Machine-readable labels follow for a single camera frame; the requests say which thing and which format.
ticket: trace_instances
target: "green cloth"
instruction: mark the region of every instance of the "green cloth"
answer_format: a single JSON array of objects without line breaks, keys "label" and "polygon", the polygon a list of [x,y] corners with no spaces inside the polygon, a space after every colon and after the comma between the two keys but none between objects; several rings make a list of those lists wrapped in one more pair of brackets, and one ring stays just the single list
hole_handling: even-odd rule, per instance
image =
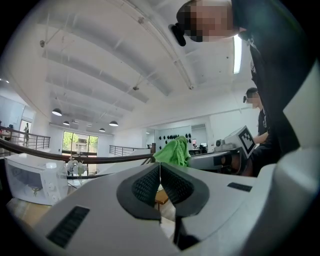
[{"label": "green cloth", "polygon": [[153,154],[157,162],[187,166],[187,158],[190,157],[188,142],[185,136],[179,136],[170,141],[165,147]]}]

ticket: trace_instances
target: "wire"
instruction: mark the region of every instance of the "wire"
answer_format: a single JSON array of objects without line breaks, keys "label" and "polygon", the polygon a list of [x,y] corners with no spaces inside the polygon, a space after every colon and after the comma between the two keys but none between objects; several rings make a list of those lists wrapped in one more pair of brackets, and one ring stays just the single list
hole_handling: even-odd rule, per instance
[{"label": "wire", "polygon": [[68,184],[69,184],[70,186],[74,187],[75,189],[77,189],[77,187],[75,187],[74,185],[71,185],[69,182],[68,182]]}]

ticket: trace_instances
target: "microwave oven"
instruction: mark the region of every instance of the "microwave oven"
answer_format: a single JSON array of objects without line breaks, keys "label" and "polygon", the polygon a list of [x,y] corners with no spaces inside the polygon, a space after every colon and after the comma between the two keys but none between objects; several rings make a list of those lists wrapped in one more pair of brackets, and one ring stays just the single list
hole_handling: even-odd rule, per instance
[{"label": "microwave oven", "polygon": [[68,194],[66,163],[29,154],[5,159],[5,171],[12,197],[54,205]]}]

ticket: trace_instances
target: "white ceiling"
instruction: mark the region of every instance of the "white ceiling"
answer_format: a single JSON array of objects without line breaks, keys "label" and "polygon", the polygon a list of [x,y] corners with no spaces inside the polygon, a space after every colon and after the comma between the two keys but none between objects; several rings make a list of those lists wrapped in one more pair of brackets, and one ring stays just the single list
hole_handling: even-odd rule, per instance
[{"label": "white ceiling", "polygon": [[114,133],[125,117],[173,97],[248,80],[249,52],[233,74],[233,39],[180,47],[168,29],[185,0],[64,0],[39,11],[35,26],[45,60],[50,107],[64,120]]}]

